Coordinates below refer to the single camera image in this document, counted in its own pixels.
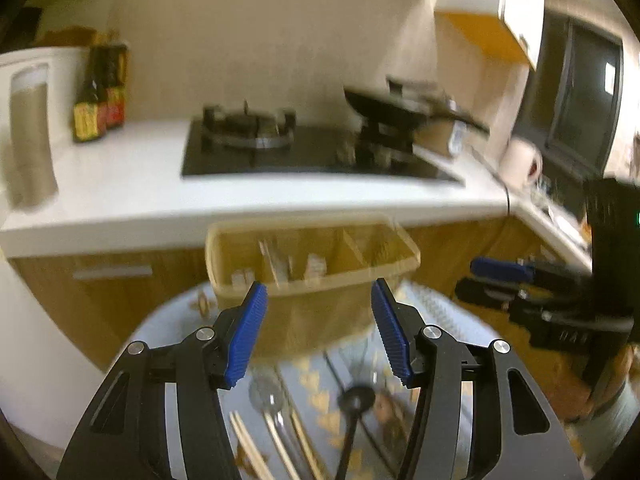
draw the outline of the silver cabinet handle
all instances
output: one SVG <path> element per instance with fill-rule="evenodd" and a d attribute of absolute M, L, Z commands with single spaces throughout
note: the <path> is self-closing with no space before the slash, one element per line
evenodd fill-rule
<path fill-rule="evenodd" d="M 114 278 L 143 278 L 152 276 L 153 273 L 154 270 L 150 265 L 116 265 L 74 270 L 73 277 L 78 282 L 90 282 L 92 280 L 112 280 Z"/>

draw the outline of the ribbed blue rubber pad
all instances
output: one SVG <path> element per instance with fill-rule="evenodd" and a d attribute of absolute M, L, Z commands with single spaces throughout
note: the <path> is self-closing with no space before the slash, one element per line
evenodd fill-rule
<path fill-rule="evenodd" d="M 499 282 L 532 283 L 533 269 L 514 262 L 503 262 L 481 256 L 471 261 L 471 273 L 478 278 L 488 278 Z"/>
<path fill-rule="evenodd" d="M 249 357 L 254 349 L 260 324 L 267 312 L 267 288 L 260 284 L 252 296 L 244 301 L 245 310 L 229 343 L 228 363 L 225 371 L 226 383 L 233 387 L 244 377 Z"/>
<path fill-rule="evenodd" d="M 404 384 L 413 376 L 409 361 L 409 342 L 400 328 L 393 306 L 378 282 L 374 282 L 371 287 L 371 309 L 391 370 Z"/>

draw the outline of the countertop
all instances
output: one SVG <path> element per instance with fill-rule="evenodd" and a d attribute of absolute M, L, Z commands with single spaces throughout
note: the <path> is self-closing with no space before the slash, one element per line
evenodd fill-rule
<path fill-rule="evenodd" d="M 180 177 L 190 122 L 129 123 L 105 139 L 69 146 L 54 161 L 60 192 L 13 210 L 0 228 L 7 258 L 105 253 L 204 244 L 210 223 L 257 214 L 382 213 L 404 225 L 504 216 L 529 225 L 569 263 L 587 254 L 529 200 L 510 194 L 470 154 L 450 161 L 416 153 L 455 174 L 447 182 L 339 174 Z"/>

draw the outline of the black glass cooktop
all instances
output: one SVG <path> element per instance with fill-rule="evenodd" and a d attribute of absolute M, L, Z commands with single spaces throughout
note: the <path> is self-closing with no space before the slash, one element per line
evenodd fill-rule
<path fill-rule="evenodd" d="M 463 182 L 418 156 L 401 153 L 399 160 L 373 155 L 354 146 L 352 132 L 323 126 L 298 126 L 291 145 L 268 150 L 233 148 L 215 143 L 202 121 L 191 123 L 184 150 L 182 176 L 224 173 L 346 173 Z M 340 156 L 347 151 L 350 155 Z"/>

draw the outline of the silver screw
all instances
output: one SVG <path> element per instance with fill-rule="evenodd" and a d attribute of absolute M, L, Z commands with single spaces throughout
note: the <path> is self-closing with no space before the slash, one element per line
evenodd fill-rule
<path fill-rule="evenodd" d="M 496 352 L 500 352 L 501 354 L 506 354 L 509 350 L 511 350 L 509 343 L 502 340 L 494 341 L 494 348 Z"/>
<path fill-rule="evenodd" d="M 213 329 L 209 328 L 208 326 L 201 328 L 196 332 L 196 337 L 200 341 L 208 341 L 209 339 L 213 339 L 213 336 L 215 335 L 216 333 L 213 331 Z"/>
<path fill-rule="evenodd" d="M 138 355 L 145 349 L 145 344 L 142 341 L 134 341 L 127 346 L 127 352 L 131 355 Z"/>
<path fill-rule="evenodd" d="M 422 335 L 429 339 L 437 339 L 442 335 L 442 330 L 437 326 L 426 326 L 422 329 Z"/>

